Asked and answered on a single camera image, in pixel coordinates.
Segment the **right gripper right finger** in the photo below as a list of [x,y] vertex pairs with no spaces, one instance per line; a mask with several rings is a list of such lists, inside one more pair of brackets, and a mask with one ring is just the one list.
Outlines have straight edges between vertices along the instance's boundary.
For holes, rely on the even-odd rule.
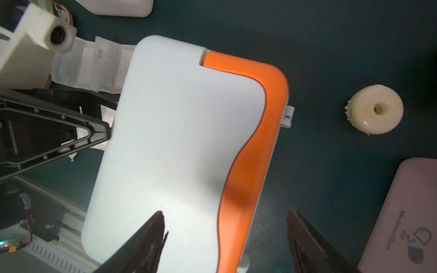
[[296,273],[359,272],[298,211],[289,211],[286,221]]

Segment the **white box peach handle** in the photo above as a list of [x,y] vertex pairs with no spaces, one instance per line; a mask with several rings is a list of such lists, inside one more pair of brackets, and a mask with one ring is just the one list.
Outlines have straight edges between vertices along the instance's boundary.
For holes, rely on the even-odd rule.
[[153,9],[154,0],[76,0],[95,15],[145,18]]

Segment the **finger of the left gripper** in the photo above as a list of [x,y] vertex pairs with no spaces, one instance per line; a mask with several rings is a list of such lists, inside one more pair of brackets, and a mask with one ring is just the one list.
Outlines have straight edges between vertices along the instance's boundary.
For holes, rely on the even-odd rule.
[[[97,106],[111,102],[95,92],[62,89],[1,89],[1,179],[68,156],[65,148],[75,126],[103,132],[109,125],[97,119]],[[74,149],[72,152],[91,147]]]

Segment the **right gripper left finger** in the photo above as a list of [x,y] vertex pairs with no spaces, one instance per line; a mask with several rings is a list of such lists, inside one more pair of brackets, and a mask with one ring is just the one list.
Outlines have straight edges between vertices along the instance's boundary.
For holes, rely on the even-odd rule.
[[165,218],[157,211],[97,273],[155,273],[167,240]]

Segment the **blue box orange handle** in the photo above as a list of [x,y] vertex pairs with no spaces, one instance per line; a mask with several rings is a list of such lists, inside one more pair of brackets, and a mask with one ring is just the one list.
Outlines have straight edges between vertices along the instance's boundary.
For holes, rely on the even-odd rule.
[[135,47],[85,217],[105,263],[155,212],[160,273],[239,273],[284,121],[276,67],[159,35]]

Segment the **pink first aid box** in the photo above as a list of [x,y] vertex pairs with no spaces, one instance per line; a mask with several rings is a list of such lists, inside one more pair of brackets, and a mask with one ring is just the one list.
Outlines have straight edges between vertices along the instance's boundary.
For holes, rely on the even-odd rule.
[[437,270],[437,161],[411,158],[395,174],[358,264],[362,273]]

